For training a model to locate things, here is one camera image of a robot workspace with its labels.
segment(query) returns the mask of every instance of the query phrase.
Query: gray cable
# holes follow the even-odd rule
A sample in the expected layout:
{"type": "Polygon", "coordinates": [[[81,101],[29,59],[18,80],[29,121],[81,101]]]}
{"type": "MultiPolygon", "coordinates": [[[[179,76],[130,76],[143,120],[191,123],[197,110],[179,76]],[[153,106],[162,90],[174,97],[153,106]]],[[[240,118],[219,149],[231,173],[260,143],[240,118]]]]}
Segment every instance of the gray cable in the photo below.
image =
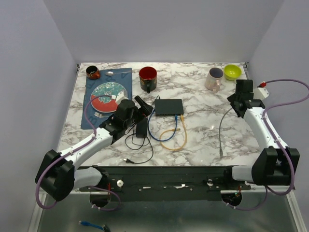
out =
{"type": "Polygon", "coordinates": [[[220,125],[219,125],[219,144],[220,144],[220,158],[222,158],[223,156],[223,150],[222,150],[222,145],[221,145],[221,124],[223,121],[223,118],[225,117],[225,115],[227,115],[228,112],[230,112],[233,108],[229,109],[228,111],[225,112],[225,114],[222,116],[221,121],[220,121],[220,125]]]}

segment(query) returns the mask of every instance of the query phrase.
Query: blue placemat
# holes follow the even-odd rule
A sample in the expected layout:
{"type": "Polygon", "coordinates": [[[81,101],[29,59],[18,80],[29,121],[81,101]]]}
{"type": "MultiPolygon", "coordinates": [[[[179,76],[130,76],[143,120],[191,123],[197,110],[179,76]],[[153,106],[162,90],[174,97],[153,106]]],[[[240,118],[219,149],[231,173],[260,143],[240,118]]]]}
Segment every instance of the blue placemat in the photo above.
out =
{"type": "MultiPolygon", "coordinates": [[[[128,72],[131,71],[131,68],[126,69],[108,69],[108,70],[101,70],[101,78],[98,80],[90,80],[87,78],[86,80],[86,91],[84,95],[84,105],[83,105],[83,117],[82,117],[82,124],[81,129],[88,130],[91,129],[90,125],[86,121],[84,117],[84,108],[87,105],[87,103],[90,101],[91,94],[93,90],[104,83],[107,82],[116,82],[121,84],[126,90],[127,95],[129,99],[132,99],[132,73],[121,73],[121,72],[128,72]],[[108,71],[113,71],[114,73],[121,73],[121,74],[115,74],[114,76],[106,76],[105,73],[108,71]]],[[[90,120],[90,122],[97,128],[99,125],[105,121],[111,114],[113,113],[101,113],[96,111],[92,105],[88,106],[87,109],[87,117],[90,120]]]]}

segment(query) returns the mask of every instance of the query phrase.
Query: spoon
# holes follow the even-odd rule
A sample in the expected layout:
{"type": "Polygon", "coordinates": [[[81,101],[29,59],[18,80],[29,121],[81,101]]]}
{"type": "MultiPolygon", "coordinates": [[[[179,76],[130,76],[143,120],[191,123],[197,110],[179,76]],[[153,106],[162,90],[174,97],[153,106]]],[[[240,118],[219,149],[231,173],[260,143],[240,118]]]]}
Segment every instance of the spoon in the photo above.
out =
{"type": "Polygon", "coordinates": [[[116,72],[116,73],[114,73],[114,72],[112,72],[112,71],[108,71],[108,72],[106,72],[105,73],[105,75],[107,75],[107,76],[114,76],[115,74],[121,74],[121,73],[131,73],[132,71],[128,71],[128,72],[116,72]]]}

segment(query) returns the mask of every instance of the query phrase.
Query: pink mug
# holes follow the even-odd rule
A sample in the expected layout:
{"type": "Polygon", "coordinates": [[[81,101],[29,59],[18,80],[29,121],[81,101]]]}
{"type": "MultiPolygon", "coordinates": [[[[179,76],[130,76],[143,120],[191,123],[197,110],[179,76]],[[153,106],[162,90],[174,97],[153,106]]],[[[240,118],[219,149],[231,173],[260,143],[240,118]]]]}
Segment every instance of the pink mug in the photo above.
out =
{"type": "Polygon", "coordinates": [[[221,86],[221,80],[223,78],[223,71],[219,68],[211,68],[206,77],[205,87],[217,93],[221,86]]]}

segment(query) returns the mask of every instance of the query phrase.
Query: metal floor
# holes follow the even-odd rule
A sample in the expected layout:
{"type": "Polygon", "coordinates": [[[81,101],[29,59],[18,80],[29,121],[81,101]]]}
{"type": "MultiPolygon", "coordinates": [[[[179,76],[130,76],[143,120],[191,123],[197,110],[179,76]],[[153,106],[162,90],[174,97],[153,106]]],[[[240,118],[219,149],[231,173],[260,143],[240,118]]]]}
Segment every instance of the metal floor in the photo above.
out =
{"type": "MultiPolygon", "coordinates": [[[[242,207],[255,206],[264,193],[243,193],[242,207]]],[[[45,204],[51,204],[48,198],[45,204]]],[[[51,210],[44,210],[39,232],[98,232],[80,220],[110,227],[111,232],[296,232],[286,197],[268,195],[255,211],[239,211],[222,202],[125,202],[120,210],[92,209],[88,194],[72,194],[51,210]]]]}

